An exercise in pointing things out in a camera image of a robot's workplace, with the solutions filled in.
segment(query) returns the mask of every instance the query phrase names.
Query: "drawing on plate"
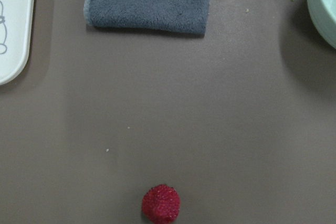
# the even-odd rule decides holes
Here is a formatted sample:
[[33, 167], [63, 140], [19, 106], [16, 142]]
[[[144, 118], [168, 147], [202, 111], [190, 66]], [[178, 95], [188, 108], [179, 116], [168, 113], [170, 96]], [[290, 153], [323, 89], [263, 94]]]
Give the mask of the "drawing on plate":
[[4, 17], [4, 5], [0, 1], [0, 55], [3, 55], [7, 51], [7, 46], [5, 45], [7, 38], [7, 27], [5, 25]]

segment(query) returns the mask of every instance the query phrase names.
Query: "gray towel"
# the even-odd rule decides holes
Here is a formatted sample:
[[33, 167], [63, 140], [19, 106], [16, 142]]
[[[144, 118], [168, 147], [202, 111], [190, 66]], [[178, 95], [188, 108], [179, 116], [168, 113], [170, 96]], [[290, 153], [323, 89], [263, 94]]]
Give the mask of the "gray towel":
[[208, 5], [209, 0], [85, 0], [84, 15], [96, 27], [204, 34]]

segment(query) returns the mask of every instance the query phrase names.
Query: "gray cloth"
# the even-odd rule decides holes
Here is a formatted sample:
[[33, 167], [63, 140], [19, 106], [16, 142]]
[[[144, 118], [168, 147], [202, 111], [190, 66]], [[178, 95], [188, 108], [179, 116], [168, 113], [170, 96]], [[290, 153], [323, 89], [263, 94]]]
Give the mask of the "gray cloth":
[[208, 5], [209, 0], [85, 0], [84, 15], [96, 27], [204, 34]]

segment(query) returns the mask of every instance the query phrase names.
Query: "white plate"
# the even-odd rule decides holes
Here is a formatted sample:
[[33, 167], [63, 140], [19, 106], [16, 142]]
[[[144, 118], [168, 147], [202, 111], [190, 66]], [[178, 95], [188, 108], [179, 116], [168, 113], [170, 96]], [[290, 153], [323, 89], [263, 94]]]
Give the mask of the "white plate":
[[0, 0], [0, 85], [25, 67], [30, 46], [34, 0]]

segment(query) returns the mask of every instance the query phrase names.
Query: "towel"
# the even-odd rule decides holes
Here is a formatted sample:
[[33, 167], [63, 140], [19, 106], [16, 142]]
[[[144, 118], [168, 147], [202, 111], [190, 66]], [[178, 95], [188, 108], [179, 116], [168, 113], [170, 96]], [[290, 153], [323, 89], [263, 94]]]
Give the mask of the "towel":
[[205, 33], [209, 0], [85, 0], [84, 16], [95, 27], [148, 28]]

